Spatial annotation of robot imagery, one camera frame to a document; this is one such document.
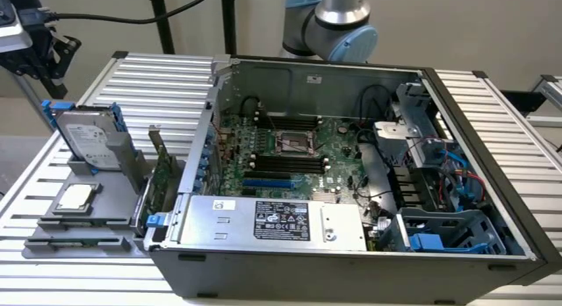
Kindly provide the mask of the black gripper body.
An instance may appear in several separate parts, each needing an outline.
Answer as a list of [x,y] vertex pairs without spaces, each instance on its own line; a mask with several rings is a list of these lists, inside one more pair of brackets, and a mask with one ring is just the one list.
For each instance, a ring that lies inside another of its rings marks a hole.
[[47,73],[43,57],[55,32],[52,21],[47,8],[2,6],[2,67],[11,73],[35,79]]

